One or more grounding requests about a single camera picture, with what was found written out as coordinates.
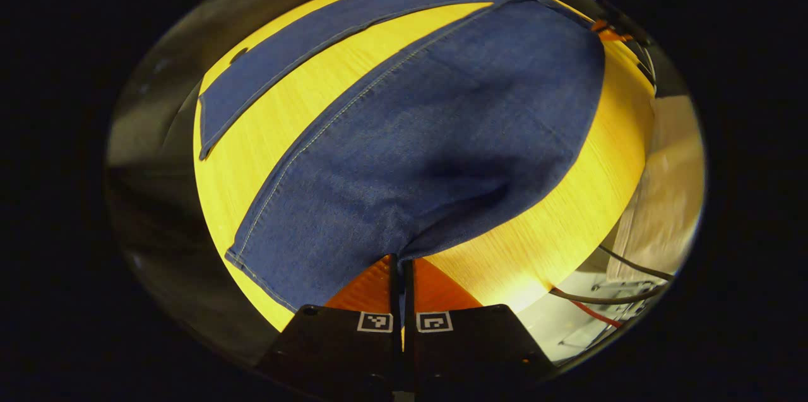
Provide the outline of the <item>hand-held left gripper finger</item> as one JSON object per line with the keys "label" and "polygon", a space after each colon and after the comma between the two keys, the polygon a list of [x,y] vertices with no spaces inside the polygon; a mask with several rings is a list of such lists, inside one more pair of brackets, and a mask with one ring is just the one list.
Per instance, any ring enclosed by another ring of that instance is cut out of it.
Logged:
{"label": "hand-held left gripper finger", "polygon": [[417,398],[522,398],[556,377],[508,305],[427,310],[415,261],[404,264],[402,368]]}
{"label": "hand-held left gripper finger", "polygon": [[402,351],[396,262],[384,256],[325,305],[303,305],[257,370],[314,400],[392,400]]}

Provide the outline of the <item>blue denim jeans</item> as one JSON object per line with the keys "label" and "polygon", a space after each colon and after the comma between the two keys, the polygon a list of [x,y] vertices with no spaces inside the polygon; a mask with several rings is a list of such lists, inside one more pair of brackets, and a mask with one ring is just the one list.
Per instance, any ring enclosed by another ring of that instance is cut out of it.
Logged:
{"label": "blue denim jeans", "polygon": [[200,167],[262,131],[224,259],[289,312],[371,264],[445,251],[539,203],[597,113],[606,49],[555,0],[334,0],[223,60],[201,88]]}

